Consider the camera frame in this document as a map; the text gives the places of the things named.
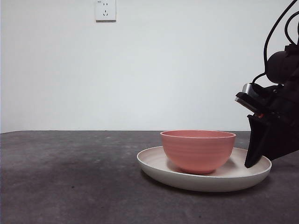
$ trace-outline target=bowl rim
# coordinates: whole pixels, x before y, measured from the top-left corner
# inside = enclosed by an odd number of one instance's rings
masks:
[[[168,135],[167,132],[179,132],[179,131],[205,131],[205,132],[219,132],[219,133],[228,133],[231,134],[231,136],[224,136],[224,137],[184,137],[184,136],[173,136]],[[183,129],[183,130],[169,130],[169,131],[163,131],[160,133],[162,136],[172,137],[172,138],[182,138],[182,139],[227,139],[227,138],[233,138],[236,136],[235,133],[231,132],[224,132],[224,131],[213,131],[213,130],[196,130],[196,129]]]

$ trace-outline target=plate rim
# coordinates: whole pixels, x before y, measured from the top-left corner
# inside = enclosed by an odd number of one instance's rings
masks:
[[[145,151],[148,151],[148,150],[151,150],[151,149],[154,149],[154,148],[163,148],[163,146],[156,146],[156,147],[151,147],[151,148],[146,148],[142,151],[140,151],[138,154],[137,154],[137,160],[147,166],[147,167],[150,167],[150,168],[153,168],[155,170],[158,170],[158,171],[163,171],[163,172],[168,172],[168,173],[173,173],[173,174],[176,174],[176,175],[185,175],[185,176],[193,176],[193,177],[203,177],[203,178],[222,178],[222,179],[232,179],[232,178],[243,178],[243,177],[252,177],[252,176],[257,176],[257,175],[261,175],[261,174],[264,174],[264,173],[267,173],[271,170],[272,168],[272,162],[271,160],[269,160],[266,156],[262,156],[264,159],[266,159],[268,162],[269,162],[269,167],[264,170],[264,171],[261,171],[261,172],[258,172],[258,173],[255,173],[255,174],[251,174],[251,175],[243,175],[243,176],[206,176],[206,175],[196,175],[196,174],[187,174],[187,173],[179,173],[179,172],[175,172],[175,171],[168,171],[168,170],[163,170],[163,169],[158,169],[156,167],[153,167],[153,166],[150,166],[149,164],[143,162],[140,158],[139,158],[139,155]],[[233,149],[240,149],[240,150],[244,150],[244,151],[247,151],[246,149],[243,149],[243,148],[238,148],[238,147],[233,147]]]

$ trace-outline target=white wall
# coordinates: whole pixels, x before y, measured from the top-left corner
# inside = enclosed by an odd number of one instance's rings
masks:
[[[95,23],[93,0],[2,0],[1,132],[249,130],[235,94],[290,2],[117,0]]]

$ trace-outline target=electrical outlet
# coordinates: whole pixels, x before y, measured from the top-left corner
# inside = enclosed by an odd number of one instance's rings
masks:
[[[116,21],[116,0],[96,0],[96,21]]]

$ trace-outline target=white plate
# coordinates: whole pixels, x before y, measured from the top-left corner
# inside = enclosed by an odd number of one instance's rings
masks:
[[[247,150],[234,148],[229,160],[207,175],[187,174],[165,155],[163,147],[148,148],[137,155],[142,170],[155,180],[186,190],[227,192],[252,187],[269,174],[272,163],[266,158],[251,168],[244,166]]]

